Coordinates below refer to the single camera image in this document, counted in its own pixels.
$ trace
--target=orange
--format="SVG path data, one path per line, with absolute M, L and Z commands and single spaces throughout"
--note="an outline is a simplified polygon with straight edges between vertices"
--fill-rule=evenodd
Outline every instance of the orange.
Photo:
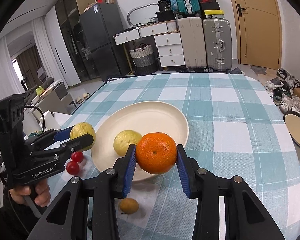
M 148 133 L 137 144 L 136 158 L 144 171 L 151 174 L 166 173 L 177 161 L 177 146 L 165 133 Z

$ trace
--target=checkered tablecloth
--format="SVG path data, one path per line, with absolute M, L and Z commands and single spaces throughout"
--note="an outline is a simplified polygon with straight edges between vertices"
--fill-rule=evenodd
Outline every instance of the checkered tablecloth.
M 63 128 L 88 122 L 97 129 L 119 109 L 149 100 L 167 102 L 184 113 L 189 123 L 185 147 L 189 157 L 216 176 L 242 176 L 285 238 L 297 237 L 298 158 L 278 108 L 264 87 L 252 78 L 174 73 L 115 80 L 92 95 Z M 80 176 L 97 176 L 99 171 L 91 161 L 90 151 L 85 155 L 87 163 Z M 52 198 L 70 178 L 67 172 L 49 178 Z M 117 210 L 120 239 L 191 239 L 197 200 L 186 198 L 176 166 L 166 174 L 134 183 L 129 196 L 139 202 L 140 209 L 133 215 Z M 220 239 L 224 239 L 224 206 L 220 206 Z

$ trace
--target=laundry basket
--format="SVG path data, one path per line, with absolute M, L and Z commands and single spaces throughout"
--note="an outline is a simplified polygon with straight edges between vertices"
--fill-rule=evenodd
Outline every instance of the laundry basket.
M 129 52 L 138 75 L 149 75 L 158 70 L 152 45 L 142 43 L 139 48 L 129 50 Z

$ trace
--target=wooden door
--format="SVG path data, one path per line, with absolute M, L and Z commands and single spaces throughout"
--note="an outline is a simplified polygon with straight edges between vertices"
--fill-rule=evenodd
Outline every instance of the wooden door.
M 239 62 L 278 69 L 281 56 L 281 23 L 276 0 L 234 2 L 239 20 Z

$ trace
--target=white curtain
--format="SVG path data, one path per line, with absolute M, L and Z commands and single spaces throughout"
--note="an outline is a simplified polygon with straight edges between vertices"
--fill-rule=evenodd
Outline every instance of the white curtain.
M 0 39 L 0 100 L 12 94 L 24 92 L 25 90 L 14 71 L 4 36 Z
M 46 27 L 44 26 L 42 17 L 38 17 L 32 20 L 31 25 L 34 34 L 35 44 L 37 46 L 43 67 L 47 72 L 48 77 L 53 77 L 54 80 L 62 79 L 65 81 L 59 69 L 56 58 L 53 55 L 52 48 L 47 36 Z

